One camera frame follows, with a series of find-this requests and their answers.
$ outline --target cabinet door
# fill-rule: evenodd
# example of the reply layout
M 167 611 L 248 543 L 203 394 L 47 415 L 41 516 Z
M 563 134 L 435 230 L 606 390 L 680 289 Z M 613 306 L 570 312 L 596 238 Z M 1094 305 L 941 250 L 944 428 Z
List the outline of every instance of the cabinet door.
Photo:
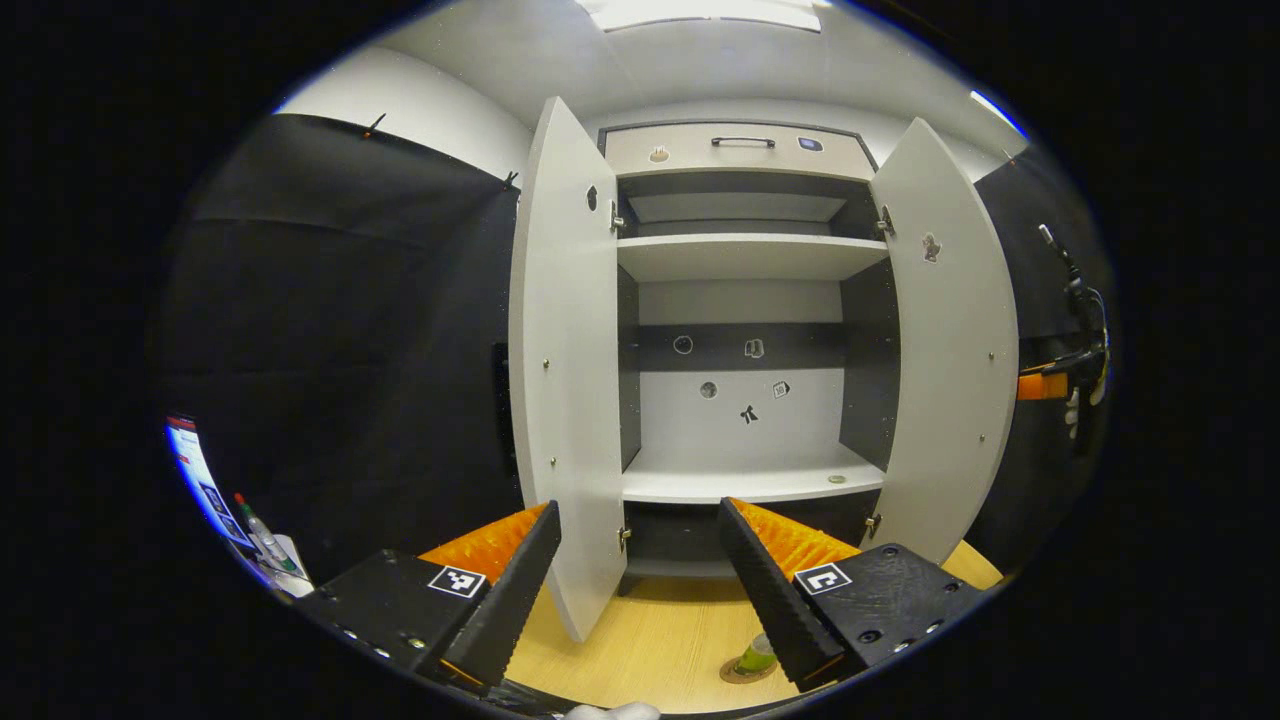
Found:
M 897 286 L 901 375 L 873 541 L 947 559 L 1000 466 L 1018 384 L 1018 316 L 1000 238 L 968 176 L 916 118 L 872 178 Z
M 582 642 L 626 555 L 618 434 L 617 179 L 559 97 L 534 135 L 511 263 L 511 409 L 525 505 L 559 502 L 547 583 Z

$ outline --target sticker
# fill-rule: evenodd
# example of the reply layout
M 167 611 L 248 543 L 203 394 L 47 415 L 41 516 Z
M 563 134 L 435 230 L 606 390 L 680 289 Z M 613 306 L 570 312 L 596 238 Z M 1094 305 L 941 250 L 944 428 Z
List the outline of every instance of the sticker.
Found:
M 200 489 L 205 491 L 205 497 L 207 497 L 209 503 L 214 506 L 214 512 L 219 512 L 221 515 L 230 515 L 230 512 L 227 511 L 227 503 L 223 502 L 223 497 L 218 495 L 216 489 L 204 483 L 200 483 Z
M 822 594 L 827 591 L 842 588 L 852 582 L 833 562 L 800 570 L 796 573 L 796 579 L 800 580 L 800 584 L 804 585 L 805 592 L 809 594 Z
M 484 583 L 484 575 L 445 565 L 428 585 L 449 594 L 474 597 L 481 583 Z
M 218 519 L 223 521 L 223 527 L 227 528 L 227 532 L 230 533 L 233 538 L 241 542 L 246 541 L 244 533 L 241 532 L 239 527 L 236 524 L 236 520 L 232 520 L 227 515 L 219 515 Z

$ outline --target white glove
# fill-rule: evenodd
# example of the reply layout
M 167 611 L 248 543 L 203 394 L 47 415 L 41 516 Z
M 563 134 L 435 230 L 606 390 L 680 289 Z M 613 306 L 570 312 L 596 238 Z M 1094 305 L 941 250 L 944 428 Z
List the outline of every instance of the white glove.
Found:
M 600 710 L 590 705 L 580 705 L 568 711 L 564 720 L 658 720 L 662 712 L 644 702 L 628 702 L 613 710 Z

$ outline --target ceiling light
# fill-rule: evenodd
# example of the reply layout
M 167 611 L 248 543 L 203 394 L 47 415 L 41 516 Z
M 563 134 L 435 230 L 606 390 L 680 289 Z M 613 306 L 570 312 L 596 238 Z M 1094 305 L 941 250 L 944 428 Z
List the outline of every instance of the ceiling light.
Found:
M 1023 137 L 1027 137 L 1027 133 L 1023 132 L 1023 128 L 1018 127 L 1018 124 L 1015 124 L 1014 120 L 1010 120 L 1009 115 L 1004 114 L 1000 110 L 1000 108 L 996 108 L 995 102 L 992 102 L 991 100 L 987 100 L 986 97 L 983 97 L 983 95 L 980 92 L 978 92 L 977 90 L 970 91 L 969 92 L 969 97 L 973 97 L 979 105 L 982 105 L 983 108 L 991 110 L 991 113 L 993 115 L 996 115 L 1001 120 L 1005 120 L 1005 123 L 1007 123 L 1009 127 L 1014 128 L 1018 132 L 1018 135 L 1020 135 Z
M 754 20 L 820 32 L 812 0 L 577 0 L 604 32 L 668 20 Z

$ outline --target cabinet shelf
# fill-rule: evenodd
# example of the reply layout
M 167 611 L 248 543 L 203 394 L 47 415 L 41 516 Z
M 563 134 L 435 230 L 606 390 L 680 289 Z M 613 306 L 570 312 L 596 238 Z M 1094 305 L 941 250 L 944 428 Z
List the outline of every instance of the cabinet shelf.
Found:
M 700 233 L 618 241 L 636 282 L 844 281 L 888 258 L 874 240 L 783 233 Z
M 831 475 L 844 475 L 845 482 L 835 484 L 828 480 Z M 864 492 L 883 484 L 879 468 L 835 442 L 774 462 L 641 447 L 622 474 L 622 498 L 710 505 L 731 496 L 748 502 L 778 502 Z

